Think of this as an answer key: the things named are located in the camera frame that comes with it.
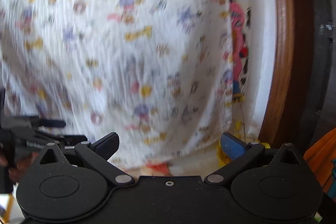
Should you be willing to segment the cartoon printed tablecloth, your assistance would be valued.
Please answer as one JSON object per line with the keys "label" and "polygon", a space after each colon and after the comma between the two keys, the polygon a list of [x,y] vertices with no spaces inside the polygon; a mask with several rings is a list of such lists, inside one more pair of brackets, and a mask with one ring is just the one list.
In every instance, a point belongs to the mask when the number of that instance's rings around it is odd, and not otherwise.
{"label": "cartoon printed tablecloth", "polygon": [[139,176],[201,176],[202,178],[224,166],[224,162],[216,156],[202,155],[201,157],[186,157],[175,159],[166,164],[155,166],[142,166],[127,169],[126,172],[133,177]]}

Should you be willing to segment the painted woman picture panel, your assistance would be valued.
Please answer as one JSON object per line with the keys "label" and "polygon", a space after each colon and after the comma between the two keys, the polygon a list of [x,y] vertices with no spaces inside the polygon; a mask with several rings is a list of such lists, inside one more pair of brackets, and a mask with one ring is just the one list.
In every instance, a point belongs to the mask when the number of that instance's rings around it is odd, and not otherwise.
{"label": "painted woman picture panel", "polygon": [[335,0],[314,0],[314,65],[308,100],[305,160],[335,200]]}

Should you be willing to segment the white cartoon printed curtain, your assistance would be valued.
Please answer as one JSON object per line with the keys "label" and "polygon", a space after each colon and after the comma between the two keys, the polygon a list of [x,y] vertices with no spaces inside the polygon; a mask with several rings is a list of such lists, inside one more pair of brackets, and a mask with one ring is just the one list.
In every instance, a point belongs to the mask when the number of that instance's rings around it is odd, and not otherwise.
{"label": "white cartoon printed curtain", "polygon": [[232,121],[229,0],[1,0],[5,110],[114,131],[116,166],[187,156]]}

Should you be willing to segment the wooden frame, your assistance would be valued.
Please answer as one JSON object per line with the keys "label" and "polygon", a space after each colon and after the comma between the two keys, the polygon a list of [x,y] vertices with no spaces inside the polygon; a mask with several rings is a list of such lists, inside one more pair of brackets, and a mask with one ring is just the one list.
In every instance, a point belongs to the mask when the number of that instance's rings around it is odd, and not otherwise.
{"label": "wooden frame", "polygon": [[259,139],[279,148],[299,136],[313,65],[313,0],[276,0],[276,54]]}

